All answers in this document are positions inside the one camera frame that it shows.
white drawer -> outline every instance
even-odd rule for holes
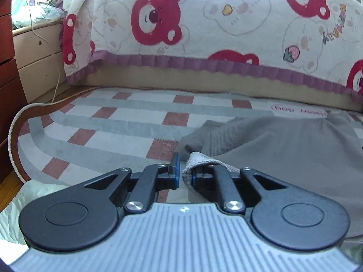
[[[58,67],[61,72],[59,81],[61,84],[66,80],[66,75],[60,52],[19,69],[21,84],[28,103],[57,85]]]
[[[46,42],[35,36],[32,31],[15,35],[13,40],[18,69],[60,52],[59,34],[61,29],[62,25],[56,24],[35,30],[36,34],[48,41],[50,48]]]

brown wooden furniture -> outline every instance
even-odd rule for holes
[[[15,61],[11,0],[0,0],[0,143],[6,140],[16,113],[27,104]],[[0,147],[0,182],[11,172],[7,142]]]

beige bed base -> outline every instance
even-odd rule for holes
[[[54,88],[60,84],[57,95],[70,86],[66,83],[62,55],[59,49],[59,22],[36,26],[36,33],[50,44],[34,36],[30,28],[13,32],[16,61],[25,96],[29,103],[48,102]],[[173,68],[122,67],[105,64],[96,73],[76,85],[121,86],[198,92],[234,92],[253,97],[266,97],[304,102],[314,105],[363,111],[363,104],[352,101],[350,95],[339,95],[265,78],[207,71],[177,70]]]

plastic bag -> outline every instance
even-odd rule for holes
[[[34,5],[29,8],[33,25],[39,22],[53,22],[66,16],[64,10],[50,5]],[[12,22],[18,29],[30,25],[29,8],[22,6],[16,14],[12,15]]]

yellow heart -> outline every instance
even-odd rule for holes
[[[222,11],[224,16],[227,16],[227,15],[231,14],[232,12],[233,12],[233,8],[232,8],[232,6],[230,4],[226,4],[224,6],[223,11]]]

